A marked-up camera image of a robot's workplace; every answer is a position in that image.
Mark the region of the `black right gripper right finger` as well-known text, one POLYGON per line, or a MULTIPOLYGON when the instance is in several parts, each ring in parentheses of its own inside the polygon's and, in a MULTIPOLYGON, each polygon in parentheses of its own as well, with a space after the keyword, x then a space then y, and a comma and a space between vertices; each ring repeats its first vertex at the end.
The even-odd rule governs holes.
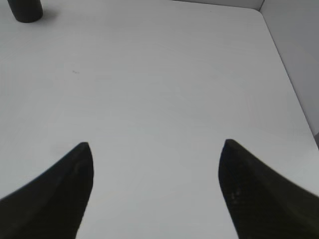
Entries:
POLYGON ((240 239, 317 239, 319 198, 227 139, 218 180, 240 239))

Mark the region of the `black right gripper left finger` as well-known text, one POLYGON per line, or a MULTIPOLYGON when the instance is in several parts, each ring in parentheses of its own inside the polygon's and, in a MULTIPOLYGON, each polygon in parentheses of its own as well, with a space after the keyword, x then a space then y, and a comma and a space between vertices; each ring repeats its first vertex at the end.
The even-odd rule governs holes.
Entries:
POLYGON ((0 200, 0 237, 76 238, 93 182, 91 149, 81 142, 41 175, 0 200))

